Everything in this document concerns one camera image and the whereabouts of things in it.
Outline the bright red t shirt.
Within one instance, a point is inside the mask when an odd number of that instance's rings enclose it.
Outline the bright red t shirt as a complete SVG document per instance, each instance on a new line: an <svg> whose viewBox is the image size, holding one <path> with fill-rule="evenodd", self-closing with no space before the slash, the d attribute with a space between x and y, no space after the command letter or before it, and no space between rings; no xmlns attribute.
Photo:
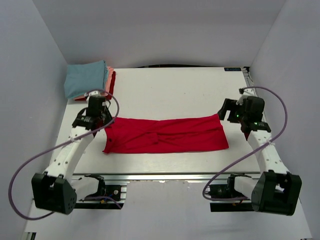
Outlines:
<svg viewBox="0 0 320 240"><path fill-rule="evenodd" d="M105 133L105 154L170 154L229 148L217 114L166 120L119 117L105 128Z"/></svg>

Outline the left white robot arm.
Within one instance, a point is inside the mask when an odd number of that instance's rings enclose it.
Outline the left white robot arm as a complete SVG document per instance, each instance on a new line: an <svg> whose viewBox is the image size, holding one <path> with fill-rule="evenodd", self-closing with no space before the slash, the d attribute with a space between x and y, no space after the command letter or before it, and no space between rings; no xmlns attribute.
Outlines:
<svg viewBox="0 0 320 240"><path fill-rule="evenodd" d="M99 91L91 91L86 100L87 107L79 111L72 123L68 143L62 146L43 173L36 173L31 179L34 203L39 209L68 215L77 201L87 197L99 200L105 196L102 176L88 174L78 180L72 179L76 166L97 132L115 121L105 96Z"/></svg>

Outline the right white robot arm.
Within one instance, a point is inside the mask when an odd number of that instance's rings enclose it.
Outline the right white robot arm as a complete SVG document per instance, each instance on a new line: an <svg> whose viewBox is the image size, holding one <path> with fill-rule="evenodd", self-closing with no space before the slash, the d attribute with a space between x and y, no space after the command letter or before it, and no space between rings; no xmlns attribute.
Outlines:
<svg viewBox="0 0 320 240"><path fill-rule="evenodd" d="M265 101L256 96L239 100L226 98L218 111L220 120L239 123L245 139L255 151L260 177L255 180L244 173L232 173L220 198L236 200L246 197L254 211L292 216L296 210L302 180L290 173L272 145L269 125L262 120Z"/></svg>

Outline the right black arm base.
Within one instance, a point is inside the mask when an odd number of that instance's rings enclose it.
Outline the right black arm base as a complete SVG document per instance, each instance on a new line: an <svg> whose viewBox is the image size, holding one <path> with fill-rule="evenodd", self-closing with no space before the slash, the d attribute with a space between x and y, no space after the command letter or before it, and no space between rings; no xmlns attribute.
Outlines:
<svg viewBox="0 0 320 240"><path fill-rule="evenodd" d="M210 201L212 213L252 212L251 193L258 180L244 173L232 173L226 183L207 184L202 196Z"/></svg>

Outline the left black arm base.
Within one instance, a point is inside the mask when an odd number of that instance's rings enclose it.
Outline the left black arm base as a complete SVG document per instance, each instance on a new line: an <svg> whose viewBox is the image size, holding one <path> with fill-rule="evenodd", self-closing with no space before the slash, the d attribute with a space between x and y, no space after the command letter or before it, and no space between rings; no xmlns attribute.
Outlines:
<svg viewBox="0 0 320 240"><path fill-rule="evenodd" d="M73 179L71 186L77 194L76 209L120 210L126 198L126 186L106 181L97 174Z"/></svg>

